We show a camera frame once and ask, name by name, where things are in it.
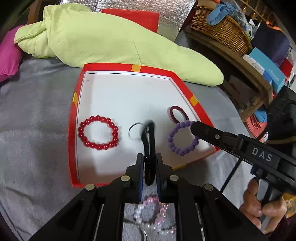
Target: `metal bolt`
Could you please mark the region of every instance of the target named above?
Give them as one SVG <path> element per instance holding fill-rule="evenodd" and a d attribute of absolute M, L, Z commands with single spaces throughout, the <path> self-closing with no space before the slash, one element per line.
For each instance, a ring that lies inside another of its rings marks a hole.
<path fill-rule="evenodd" d="M 178 181 L 179 177 L 178 177 L 177 175 L 171 175 L 171 176 L 170 176 L 170 179 L 171 179 L 172 181 Z"/>
<path fill-rule="evenodd" d="M 86 189 L 87 191 L 91 191 L 91 190 L 93 190 L 94 188 L 95 188 L 95 186 L 94 186 L 94 184 L 92 184 L 92 183 L 87 184 L 87 185 L 85 186 L 85 189 Z"/>
<path fill-rule="evenodd" d="M 131 178 L 127 175 L 124 175 L 120 178 L 123 182 L 128 182 Z"/>
<path fill-rule="evenodd" d="M 212 191 L 214 189 L 214 186 L 212 184 L 205 184 L 205 190 L 208 190 L 208 191 Z"/>

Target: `red beaded bracelet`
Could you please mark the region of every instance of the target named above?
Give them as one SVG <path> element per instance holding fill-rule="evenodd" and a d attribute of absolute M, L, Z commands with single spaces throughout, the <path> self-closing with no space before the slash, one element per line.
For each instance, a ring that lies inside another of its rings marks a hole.
<path fill-rule="evenodd" d="M 84 135 L 84 128 L 89 125 L 91 122 L 94 121 L 100 121 L 102 123 L 106 123 L 110 128 L 112 128 L 112 141 L 110 141 L 109 143 L 104 143 L 104 144 L 96 144 L 94 142 L 90 142 L 87 137 Z M 81 141 L 83 142 L 83 144 L 87 147 L 91 147 L 93 149 L 97 149 L 97 150 L 102 150 L 105 149 L 107 150 L 108 148 L 111 147 L 115 147 L 117 146 L 117 142 L 118 142 L 118 127 L 111 121 L 110 118 L 106 118 L 104 116 L 100 117 L 99 115 L 97 115 L 96 117 L 91 116 L 89 119 L 86 119 L 85 121 L 80 123 L 80 127 L 78 128 L 78 136 L 80 137 Z"/>

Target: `white surface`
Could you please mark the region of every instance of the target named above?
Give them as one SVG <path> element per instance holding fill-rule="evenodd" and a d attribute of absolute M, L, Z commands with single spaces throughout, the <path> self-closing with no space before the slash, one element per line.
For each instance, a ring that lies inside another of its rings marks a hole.
<path fill-rule="evenodd" d="M 180 106 L 191 121 L 198 119 L 169 77 L 135 72 L 86 72 L 79 99 L 77 127 L 92 115 L 109 117 L 119 127 L 119 143 L 118 147 L 98 151 L 85 147 L 77 137 L 76 164 L 80 182 L 109 183 L 135 164 L 137 153 L 144 151 L 140 139 L 141 125 L 131 130 L 131 138 L 128 136 L 129 127 L 136 122 L 155 122 L 156 150 L 161 152 L 163 162 L 173 168 L 214 152 L 214 147 L 202 140 L 195 151 L 183 157 L 171 152 L 167 139 L 175 124 L 168 111 L 174 105 Z M 178 111 L 175 110 L 174 114 L 183 121 Z M 86 126 L 84 133 L 91 142 L 112 140 L 111 129 L 105 123 L 93 122 Z M 193 138 L 190 129 L 185 128 L 179 130 L 174 141 L 183 149 L 191 144 Z"/>

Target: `red cushion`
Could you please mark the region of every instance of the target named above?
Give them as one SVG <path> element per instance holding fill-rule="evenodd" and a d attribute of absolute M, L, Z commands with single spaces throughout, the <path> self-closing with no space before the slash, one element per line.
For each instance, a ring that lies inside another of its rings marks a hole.
<path fill-rule="evenodd" d="M 128 20 L 131 20 L 144 28 L 157 33 L 159 13 L 140 11 L 140 10 L 124 10 L 124 9 L 102 9 L 102 13 L 112 14 Z"/>

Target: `magenta fabric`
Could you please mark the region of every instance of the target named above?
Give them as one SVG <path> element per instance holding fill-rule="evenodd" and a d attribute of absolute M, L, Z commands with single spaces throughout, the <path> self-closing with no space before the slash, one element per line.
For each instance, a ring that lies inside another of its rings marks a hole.
<path fill-rule="evenodd" d="M 14 44 L 15 33 L 24 25 L 9 31 L 0 44 L 0 82 L 16 74 L 22 59 L 21 49 Z"/>

